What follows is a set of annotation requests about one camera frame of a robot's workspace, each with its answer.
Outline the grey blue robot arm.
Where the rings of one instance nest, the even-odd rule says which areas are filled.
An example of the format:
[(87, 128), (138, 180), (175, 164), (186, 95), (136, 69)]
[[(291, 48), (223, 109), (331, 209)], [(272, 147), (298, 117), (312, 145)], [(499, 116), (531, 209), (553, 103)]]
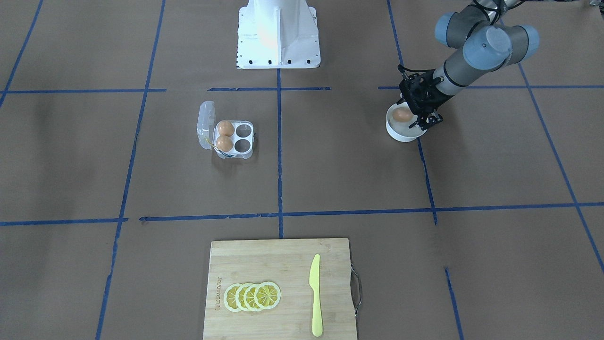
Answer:
[(530, 25), (505, 26), (501, 17), (519, 7), (520, 0), (474, 0), (460, 12), (442, 15), (436, 39), (454, 49), (436, 69), (412, 71), (403, 65), (399, 103), (409, 106), (423, 131), (442, 122), (438, 108), (487, 73), (530, 58), (541, 38)]

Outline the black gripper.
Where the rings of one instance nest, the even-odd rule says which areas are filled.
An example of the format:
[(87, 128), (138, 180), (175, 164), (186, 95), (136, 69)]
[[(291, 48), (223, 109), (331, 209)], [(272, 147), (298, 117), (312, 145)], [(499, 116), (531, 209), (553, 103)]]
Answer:
[(410, 124), (410, 129), (419, 128), (426, 131), (430, 127), (443, 122), (444, 118), (436, 112), (446, 102), (446, 94), (436, 88), (443, 80), (442, 76), (434, 78), (434, 71), (402, 73), (402, 98), (414, 114), (420, 114)]

